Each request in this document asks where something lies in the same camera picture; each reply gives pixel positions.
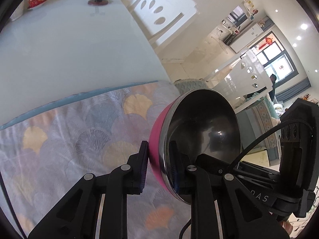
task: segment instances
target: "white chair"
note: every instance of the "white chair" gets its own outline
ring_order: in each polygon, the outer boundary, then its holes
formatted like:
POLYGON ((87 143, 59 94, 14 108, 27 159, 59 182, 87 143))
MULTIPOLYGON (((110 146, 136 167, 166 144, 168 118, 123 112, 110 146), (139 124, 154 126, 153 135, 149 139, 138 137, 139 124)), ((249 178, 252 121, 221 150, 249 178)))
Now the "white chair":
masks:
POLYGON ((159 52, 194 20, 195 5, 193 0, 133 0, 128 10, 159 52))
POLYGON ((232 58, 221 64, 215 71, 211 72, 208 76, 206 76, 203 81, 208 82, 216 76, 216 73, 221 71, 223 68, 228 67, 228 66, 233 66, 236 65, 237 62, 241 59, 240 57, 245 54, 249 50, 248 47, 243 48, 240 50, 236 55, 234 55, 232 58))
POLYGON ((266 90, 235 108, 235 113, 244 110, 272 90, 272 82, 256 55, 251 50, 246 53, 247 56, 241 59, 213 90, 223 95, 232 106, 244 95, 255 93, 264 87, 266 90))

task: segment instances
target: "white table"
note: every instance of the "white table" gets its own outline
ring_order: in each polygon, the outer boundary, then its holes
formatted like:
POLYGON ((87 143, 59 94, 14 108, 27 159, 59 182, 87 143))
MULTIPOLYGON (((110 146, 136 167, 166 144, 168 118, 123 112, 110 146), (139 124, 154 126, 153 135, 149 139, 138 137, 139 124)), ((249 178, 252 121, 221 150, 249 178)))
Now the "white table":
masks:
POLYGON ((48 1, 0 33, 0 125, 80 92, 167 80, 120 0, 48 1))

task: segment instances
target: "black cable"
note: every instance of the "black cable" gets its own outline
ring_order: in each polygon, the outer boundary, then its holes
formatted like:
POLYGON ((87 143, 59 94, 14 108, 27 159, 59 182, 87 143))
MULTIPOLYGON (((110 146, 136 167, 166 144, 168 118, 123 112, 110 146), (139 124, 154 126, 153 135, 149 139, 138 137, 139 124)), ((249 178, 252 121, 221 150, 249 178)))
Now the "black cable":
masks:
POLYGON ((268 136, 270 136, 272 133, 275 133, 276 131, 278 131, 279 129, 282 129, 285 126, 288 126, 290 124, 293 123, 303 123, 305 124, 307 127, 309 127, 310 131, 312 131, 312 127, 304 120, 301 119, 289 119, 286 121, 283 121, 281 123, 279 123, 277 126, 271 128, 270 130, 268 130, 267 132, 265 132, 264 134, 262 134, 260 137, 258 137, 255 141, 253 141, 249 146, 247 146, 236 158, 235 160, 228 166, 227 168, 227 172, 230 172, 232 169, 234 169, 234 167, 240 162, 240 160, 250 152, 250 150, 252 150, 256 145, 258 145, 261 141, 263 141, 264 139, 266 139, 268 136))
POLYGON ((186 231, 186 229, 190 226, 190 223, 191 223, 191 219, 186 223, 186 225, 181 229, 181 232, 180 232, 180 236, 178 237, 178 239, 183 239, 183 235, 186 231))
POLYGON ((228 54, 227 50, 221 45, 221 34, 220 34, 220 36, 219 36, 219 38, 218 38, 218 43, 219 43, 219 45, 221 46, 222 50, 224 50, 224 52, 225 52, 226 54, 228 54))

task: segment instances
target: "window frame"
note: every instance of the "window frame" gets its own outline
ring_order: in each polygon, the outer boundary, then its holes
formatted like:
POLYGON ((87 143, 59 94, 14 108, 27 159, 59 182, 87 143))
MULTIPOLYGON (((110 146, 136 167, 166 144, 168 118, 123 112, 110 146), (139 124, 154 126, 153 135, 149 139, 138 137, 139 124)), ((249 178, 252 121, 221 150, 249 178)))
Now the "window frame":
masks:
MULTIPOLYGON (((284 83, 288 82, 290 79, 292 79, 293 77, 295 77, 296 75, 298 75, 298 71, 296 69, 295 64, 293 63, 289 53, 287 52, 287 50, 285 49, 285 47, 283 46, 283 44, 280 42, 279 38, 276 36, 276 34, 273 31, 270 31, 269 33, 267 33, 267 35, 263 36, 261 39, 259 39, 256 43, 254 43, 250 49, 252 49, 254 46, 256 46, 258 43, 260 43, 263 39, 265 39, 266 37, 268 37, 270 34, 273 34, 275 36, 275 38, 278 40, 278 42, 280 43, 280 46, 283 47, 283 51, 281 51, 278 55, 276 55, 272 60, 269 60, 268 57, 266 56, 264 50, 262 50, 260 53, 263 53, 264 56, 266 57, 266 59, 268 60, 268 62, 266 64, 263 65, 263 67, 267 67, 268 65, 270 65, 272 62, 274 62, 275 60, 277 60, 279 57, 281 57, 282 55, 286 55, 286 57, 289 60, 290 65, 293 68, 293 72, 291 72, 290 74, 288 74, 284 79, 278 81, 275 84, 275 88, 278 88, 279 86, 283 85, 284 83)), ((280 46, 278 45, 277 41, 274 41, 274 43, 277 44, 277 46, 279 47, 279 49, 281 50, 280 46)))
POLYGON ((236 27, 239 27, 241 24, 243 24, 245 22, 245 20, 248 19, 247 15, 245 14, 245 12, 243 11, 243 14, 241 15, 237 15, 234 11, 232 11, 230 14, 227 16, 227 19, 234 24, 236 27), (235 23, 232 22, 228 16, 231 16, 234 20, 235 23))

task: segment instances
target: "ginkgo leaf pattern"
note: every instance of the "ginkgo leaf pattern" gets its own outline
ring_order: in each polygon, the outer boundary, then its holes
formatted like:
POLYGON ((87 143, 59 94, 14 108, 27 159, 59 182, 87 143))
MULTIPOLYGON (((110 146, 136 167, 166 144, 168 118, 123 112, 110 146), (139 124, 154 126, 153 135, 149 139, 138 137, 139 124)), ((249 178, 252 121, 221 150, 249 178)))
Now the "ginkgo leaf pattern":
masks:
MULTIPOLYGON (((104 175, 126 163, 178 96, 174 85, 159 81, 84 99, 1 130, 0 171, 26 235, 84 174, 104 175)), ((190 218, 190 206, 164 190, 150 167, 143 193, 127 201, 129 238, 176 239, 190 218)))

